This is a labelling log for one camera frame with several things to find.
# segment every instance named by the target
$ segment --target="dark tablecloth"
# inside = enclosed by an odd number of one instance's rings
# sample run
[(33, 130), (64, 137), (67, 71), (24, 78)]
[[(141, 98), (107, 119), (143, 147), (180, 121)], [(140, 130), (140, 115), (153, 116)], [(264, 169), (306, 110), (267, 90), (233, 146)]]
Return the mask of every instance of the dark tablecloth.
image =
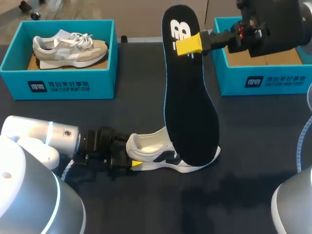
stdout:
[[(7, 46), (0, 46), (0, 61)], [(220, 119), (221, 154), (180, 174), (160, 169), (111, 179), (105, 171), (76, 190), (87, 234), (275, 234), (271, 198), (296, 173), (298, 136), (310, 117), (305, 95), (221, 97), (211, 57), (205, 80)], [(120, 44), (113, 100), (14, 101), (0, 79), (0, 123), (8, 115), (122, 133), (164, 126), (161, 43)]]

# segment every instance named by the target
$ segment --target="new balance logo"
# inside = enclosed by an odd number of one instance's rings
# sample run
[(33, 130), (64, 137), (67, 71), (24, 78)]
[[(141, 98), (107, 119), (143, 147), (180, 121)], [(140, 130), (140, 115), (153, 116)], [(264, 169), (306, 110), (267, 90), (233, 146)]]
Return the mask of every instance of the new balance logo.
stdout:
[(175, 151), (165, 151), (162, 152), (153, 162), (163, 162), (179, 165), (182, 159), (180, 159), (180, 155), (176, 154)]
[[(179, 23), (175, 19), (170, 22), (171, 27), (171, 36), (177, 40), (182, 40), (191, 37), (191, 30), (189, 25), (186, 22)], [(172, 42), (174, 50), (176, 50), (176, 42)]]

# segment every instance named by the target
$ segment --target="beige sneaker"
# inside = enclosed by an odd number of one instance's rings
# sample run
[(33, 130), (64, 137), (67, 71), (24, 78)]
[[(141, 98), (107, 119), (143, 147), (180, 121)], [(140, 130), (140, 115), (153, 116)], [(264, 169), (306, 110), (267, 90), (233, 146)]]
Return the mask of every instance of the beige sneaker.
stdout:
[(72, 33), (69, 39), (53, 38), (51, 42), (34, 37), (33, 49), (39, 60), (40, 69), (53, 69), (62, 66), (78, 68), (91, 66), (107, 53), (108, 44), (101, 40), (92, 40), (92, 35)]

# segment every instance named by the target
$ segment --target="sneaker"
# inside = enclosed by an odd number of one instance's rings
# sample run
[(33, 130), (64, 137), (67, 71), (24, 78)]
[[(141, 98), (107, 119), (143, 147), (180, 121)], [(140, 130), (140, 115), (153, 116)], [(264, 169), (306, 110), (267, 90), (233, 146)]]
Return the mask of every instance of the sneaker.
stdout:
[(55, 48), (55, 46), (54, 46), (55, 39), (71, 39), (71, 40), (73, 40), (73, 39), (75, 39), (75, 35), (61, 29), (61, 30), (59, 30), (58, 33), (56, 33), (51, 38), (41, 38), (41, 40), (44, 43), (47, 50), (51, 50), (51, 49)]
[(213, 160), (207, 165), (190, 166), (180, 159), (169, 139), (167, 128), (164, 127), (152, 134), (132, 134), (127, 141), (126, 151), (132, 160), (143, 162), (132, 167), (133, 171), (149, 171), (168, 167), (181, 173), (188, 173), (211, 164), (219, 156), (221, 149), (218, 147)]
[(99, 62), (106, 55), (108, 45), (101, 40), (92, 40), (91, 36), (72, 33), (68, 39), (34, 37), (33, 49), (39, 60), (39, 68), (53, 69), (62, 66), (84, 68)]

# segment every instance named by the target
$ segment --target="shoe lace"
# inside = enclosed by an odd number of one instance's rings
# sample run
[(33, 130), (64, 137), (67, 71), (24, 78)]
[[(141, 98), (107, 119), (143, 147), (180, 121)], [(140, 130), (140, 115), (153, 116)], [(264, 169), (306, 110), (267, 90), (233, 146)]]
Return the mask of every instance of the shoe lace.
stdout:
[(73, 40), (76, 41), (71, 47), (77, 46), (82, 47), (83, 49), (90, 49), (93, 47), (93, 40), (91, 38), (92, 34), (72, 33), (71, 36), (74, 36), (75, 38)]

